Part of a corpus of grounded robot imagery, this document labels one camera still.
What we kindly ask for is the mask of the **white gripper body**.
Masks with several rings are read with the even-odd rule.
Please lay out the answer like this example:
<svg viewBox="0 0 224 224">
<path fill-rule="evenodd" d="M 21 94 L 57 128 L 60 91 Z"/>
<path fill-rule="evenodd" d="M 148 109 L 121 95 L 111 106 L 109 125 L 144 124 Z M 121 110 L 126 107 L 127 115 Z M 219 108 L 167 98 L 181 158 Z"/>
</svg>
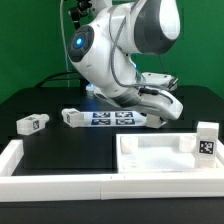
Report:
<svg viewBox="0 0 224 224">
<path fill-rule="evenodd" d="M 183 105 L 172 94 L 161 90 L 141 93 L 140 101 L 132 109 L 164 120 L 177 120 L 182 113 Z"/>
</svg>

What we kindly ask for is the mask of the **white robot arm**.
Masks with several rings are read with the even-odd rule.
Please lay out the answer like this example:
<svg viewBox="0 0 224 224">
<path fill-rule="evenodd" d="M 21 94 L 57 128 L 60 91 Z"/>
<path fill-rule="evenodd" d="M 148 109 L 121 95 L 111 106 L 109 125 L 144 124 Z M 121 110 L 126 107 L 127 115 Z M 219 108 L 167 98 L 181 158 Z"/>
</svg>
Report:
<svg viewBox="0 0 224 224">
<path fill-rule="evenodd" d="M 112 105 L 157 116 L 179 118 L 183 106 L 170 94 L 176 84 L 159 84 L 140 73 L 133 54 L 166 53 L 180 33 L 176 0 L 135 0 L 115 5 L 112 0 L 78 0 L 81 13 L 94 20 L 76 30 L 68 56 L 76 70 Z"/>
</svg>

